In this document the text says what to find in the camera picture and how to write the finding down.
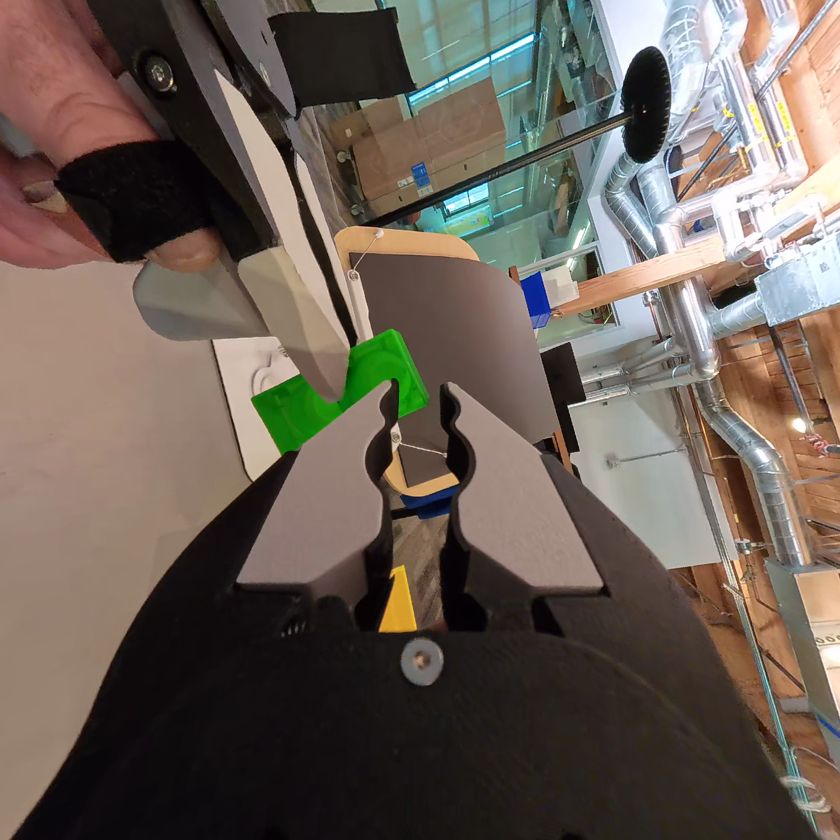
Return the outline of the blue jacket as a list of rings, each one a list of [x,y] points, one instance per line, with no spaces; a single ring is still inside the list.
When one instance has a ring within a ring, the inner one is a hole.
[[[429,520],[449,515],[457,487],[451,486],[422,497],[401,495],[403,508],[392,511],[392,519],[418,518]]]

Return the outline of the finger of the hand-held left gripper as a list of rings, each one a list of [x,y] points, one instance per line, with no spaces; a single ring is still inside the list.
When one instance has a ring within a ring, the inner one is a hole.
[[[350,281],[340,263],[339,254],[331,237],[328,221],[323,212],[306,158],[294,150],[294,162],[297,178],[301,184],[302,193],[305,198],[304,200],[318,230],[318,235],[322,241],[322,249],[325,252],[334,278],[332,285],[336,290],[330,292],[332,304],[346,332],[350,346],[355,346],[360,340],[354,303],[351,296],[352,289],[349,285]]]
[[[269,333],[328,403],[344,393],[350,341],[329,294],[326,271],[312,249],[302,206],[288,165],[245,96],[220,70],[214,71],[244,146],[244,169],[261,191],[259,204],[273,233],[271,244],[237,260],[237,273]]]

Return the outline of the rectangular metal duct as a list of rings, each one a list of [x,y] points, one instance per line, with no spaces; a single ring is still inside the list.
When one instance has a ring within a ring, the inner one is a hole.
[[[810,316],[839,304],[839,239],[826,237],[759,276],[755,285],[768,326]]]

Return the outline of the black pole with round disc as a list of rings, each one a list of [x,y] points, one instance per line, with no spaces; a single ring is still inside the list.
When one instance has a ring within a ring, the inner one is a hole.
[[[389,213],[377,215],[370,221],[370,226],[387,227],[405,216],[420,213],[436,203],[541,163],[616,129],[622,130],[624,149],[632,161],[639,164],[651,161],[665,142],[671,109],[669,69],[664,54],[658,48],[649,46],[636,53],[625,74],[621,106],[623,110],[609,119],[563,136],[514,161],[497,164]]]

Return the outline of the wood-rimmed black board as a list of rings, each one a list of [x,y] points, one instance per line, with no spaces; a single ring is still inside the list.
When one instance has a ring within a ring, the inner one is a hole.
[[[334,237],[341,265],[360,273],[374,334],[398,331],[429,394],[399,423],[402,442],[385,477],[426,497],[452,487],[439,389],[453,382],[534,445],[560,429],[520,286],[478,260],[462,239],[347,227]]]

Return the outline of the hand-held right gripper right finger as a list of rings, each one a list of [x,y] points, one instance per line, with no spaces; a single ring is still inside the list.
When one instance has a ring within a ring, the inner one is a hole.
[[[458,478],[440,557],[444,595],[599,593],[602,576],[541,453],[456,383],[441,386],[439,405]]]

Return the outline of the silver pipe run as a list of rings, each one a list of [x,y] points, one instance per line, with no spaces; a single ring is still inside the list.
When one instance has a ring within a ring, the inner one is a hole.
[[[782,132],[782,123],[771,108],[775,103],[772,73],[778,67],[780,49],[792,43],[790,38],[778,41],[775,36],[796,35],[799,18],[788,2],[762,3],[770,20],[770,41],[748,71],[740,56],[748,24],[744,2],[713,4],[721,20],[721,35],[711,48],[706,46],[702,22],[707,2],[669,2],[660,39],[665,56],[657,59],[656,65],[659,70],[668,70],[670,105],[654,127],[653,151],[636,150],[629,129],[625,129],[625,152],[607,178],[605,200],[648,257],[684,255],[684,226],[712,215],[724,259],[741,264],[767,240],[774,244],[779,238],[769,236],[761,227],[756,236],[745,236],[741,203],[747,201],[748,211],[760,221],[764,210],[770,208],[772,195],[798,186],[806,174],[795,133]],[[687,136],[690,114],[714,77],[722,85],[722,103],[733,113],[728,126],[735,130],[751,172],[729,185],[678,203],[663,149]],[[772,444],[730,407],[719,381],[718,339],[748,329],[748,315],[759,318],[763,311],[754,304],[724,316],[713,307],[699,273],[691,269],[688,279],[671,283],[659,293],[672,328],[665,357],[685,360],[670,372],[671,379],[677,385],[692,387],[704,419],[749,467],[777,561],[790,567],[810,565],[810,545],[802,530],[790,472]]]

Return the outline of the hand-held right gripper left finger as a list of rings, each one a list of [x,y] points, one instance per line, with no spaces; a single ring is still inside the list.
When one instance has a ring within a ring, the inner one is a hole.
[[[377,385],[297,452],[238,573],[249,589],[388,589],[397,380]]]

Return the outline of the white board stand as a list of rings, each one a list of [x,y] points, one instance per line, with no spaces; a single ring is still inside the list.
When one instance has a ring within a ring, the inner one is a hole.
[[[390,228],[347,227],[335,235],[334,244],[345,273],[356,266],[352,254],[478,259],[471,247],[453,236]],[[252,397],[298,371],[275,338],[223,339],[212,345],[245,473],[256,480],[278,460],[280,452]]]

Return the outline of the black fabric panel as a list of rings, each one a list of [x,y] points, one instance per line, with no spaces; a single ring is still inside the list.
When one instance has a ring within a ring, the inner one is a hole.
[[[269,18],[298,109],[382,100],[417,88],[394,7]]]

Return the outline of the yellow plastic bin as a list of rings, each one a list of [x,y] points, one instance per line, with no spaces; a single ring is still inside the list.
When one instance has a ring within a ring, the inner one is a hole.
[[[412,634],[417,630],[417,621],[404,565],[392,570],[391,583],[392,588],[379,625],[379,633]]]

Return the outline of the green plastic block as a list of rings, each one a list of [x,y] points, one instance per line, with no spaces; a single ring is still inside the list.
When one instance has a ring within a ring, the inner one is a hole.
[[[285,455],[299,450],[378,385],[392,380],[398,382],[398,417],[428,405],[427,388],[403,336],[389,329],[351,349],[344,393],[336,403],[326,402],[300,374],[253,396],[251,402]]]

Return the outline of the large cardboard box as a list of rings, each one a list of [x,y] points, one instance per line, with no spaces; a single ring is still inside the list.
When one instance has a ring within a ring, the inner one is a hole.
[[[362,196],[384,215],[501,165],[507,132],[491,78],[404,119],[397,98],[330,123],[332,147],[350,158]]]

